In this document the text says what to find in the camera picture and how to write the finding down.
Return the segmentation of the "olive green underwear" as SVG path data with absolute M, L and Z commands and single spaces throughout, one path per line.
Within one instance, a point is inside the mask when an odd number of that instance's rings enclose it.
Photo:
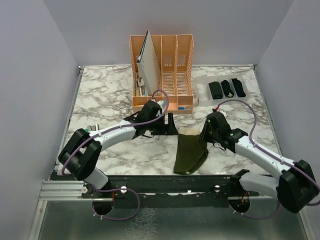
M 193 174 L 207 160 L 207 142 L 200 138 L 200 133 L 199 128 L 179 128 L 174 174 Z

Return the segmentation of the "black patterned boxer underwear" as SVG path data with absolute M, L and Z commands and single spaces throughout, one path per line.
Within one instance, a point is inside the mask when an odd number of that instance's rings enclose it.
M 210 82 L 208 86 L 209 86 L 209 90 L 213 100 L 218 100 L 223 98 L 223 91 L 218 81 Z

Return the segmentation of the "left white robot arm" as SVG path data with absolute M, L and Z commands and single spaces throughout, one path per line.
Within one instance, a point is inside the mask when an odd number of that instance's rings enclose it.
M 178 134 L 173 114 L 168 114 L 168 105 L 154 99 L 147 101 L 140 111 L 124 118 L 119 124 L 100 130 L 76 130 L 58 156 L 63 165 L 62 173 L 68 170 L 78 181 L 93 187 L 97 196 L 106 197 L 111 190 L 109 179 L 96 167 L 102 151 L 118 143 L 143 136 L 147 131 L 152 136 L 175 136 Z

